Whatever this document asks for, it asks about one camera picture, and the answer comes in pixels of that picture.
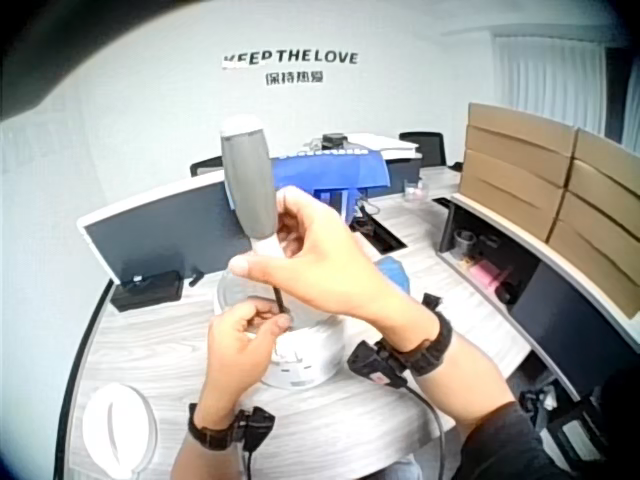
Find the cardboard box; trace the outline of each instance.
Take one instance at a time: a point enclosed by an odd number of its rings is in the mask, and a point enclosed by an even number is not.
[[[579,130],[575,157],[640,195],[640,156],[609,139]]]
[[[558,218],[640,285],[640,242],[608,217],[567,192]]]
[[[555,217],[558,212],[562,188],[510,163],[467,150],[462,176],[465,175],[474,176],[498,187],[550,217]]]
[[[466,173],[462,175],[460,193],[515,223],[534,237],[542,241],[547,240],[553,224],[553,215]]]
[[[539,145],[467,126],[468,150],[488,155],[543,178],[559,187],[564,186],[571,159]]]
[[[573,155],[576,129],[555,120],[508,108],[470,103],[469,125],[516,137],[565,157]]]
[[[549,246],[589,277],[627,317],[632,318],[640,310],[638,285],[571,226],[558,220]]]
[[[640,238],[640,197],[581,160],[574,160],[568,189]]]

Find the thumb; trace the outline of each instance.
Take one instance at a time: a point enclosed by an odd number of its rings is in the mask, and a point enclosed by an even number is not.
[[[229,260],[229,270],[237,277],[273,285],[277,283],[279,274],[286,268],[288,261],[286,258],[265,255],[236,255]]]
[[[277,338],[286,332],[290,326],[291,318],[288,315],[280,314],[271,317],[260,326],[256,337],[249,344],[249,350],[257,355],[270,357]]]

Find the sleeve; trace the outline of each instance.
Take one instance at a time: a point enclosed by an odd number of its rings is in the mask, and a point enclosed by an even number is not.
[[[478,425],[462,446],[454,480],[567,480],[542,448],[542,439],[517,403],[503,405]]]

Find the office chair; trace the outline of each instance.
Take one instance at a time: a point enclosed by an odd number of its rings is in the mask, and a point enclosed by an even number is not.
[[[192,177],[204,175],[205,173],[215,172],[222,168],[222,157],[213,157],[201,162],[196,162],[189,167]]]
[[[447,158],[444,152],[444,137],[438,132],[403,132],[400,140],[418,145],[416,152],[422,154],[421,167],[444,167]]]

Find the left hand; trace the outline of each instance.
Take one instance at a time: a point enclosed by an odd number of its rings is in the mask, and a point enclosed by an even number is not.
[[[264,376],[276,339],[291,319],[274,302],[251,298],[209,324],[207,375],[194,422],[198,428],[226,428],[242,394]],[[246,332],[256,331],[251,339]]]

